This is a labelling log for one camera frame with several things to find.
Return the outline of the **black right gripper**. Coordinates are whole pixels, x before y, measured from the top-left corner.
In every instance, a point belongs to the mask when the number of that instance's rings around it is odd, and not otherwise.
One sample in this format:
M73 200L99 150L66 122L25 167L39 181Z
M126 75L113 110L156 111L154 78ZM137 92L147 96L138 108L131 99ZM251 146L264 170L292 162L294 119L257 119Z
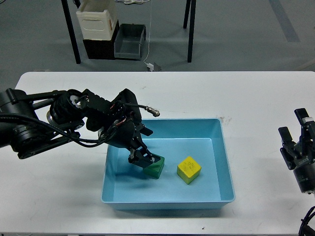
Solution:
M294 111L300 125L299 142L292 140L289 129L278 129L282 140L280 152L289 170L293 170L302 193L315 193L315 120L305 108Z

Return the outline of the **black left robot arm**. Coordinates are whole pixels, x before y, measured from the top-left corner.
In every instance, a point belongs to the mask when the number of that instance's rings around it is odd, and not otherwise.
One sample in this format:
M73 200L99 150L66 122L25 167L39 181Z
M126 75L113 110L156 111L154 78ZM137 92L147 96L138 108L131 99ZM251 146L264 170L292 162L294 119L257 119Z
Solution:
M0 145L26 159L69 142L109 144L129 150L129 163L146 168L161 157L142 141L152 130L142 123L141 108L128 89L108 101L88 89L27 94L9 88L0 94Z

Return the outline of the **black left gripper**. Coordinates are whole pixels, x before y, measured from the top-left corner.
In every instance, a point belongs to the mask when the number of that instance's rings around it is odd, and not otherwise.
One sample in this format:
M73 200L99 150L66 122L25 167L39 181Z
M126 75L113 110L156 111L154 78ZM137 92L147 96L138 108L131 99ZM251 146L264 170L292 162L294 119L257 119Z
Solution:
M142 120L137 121L135 117L123 117L99 129L98 137L105 143L117 148L126 148L130 151L128 162L141 168L160 161L160 156L149 151L144 144L141 134L150 136L153 130L142 124Z

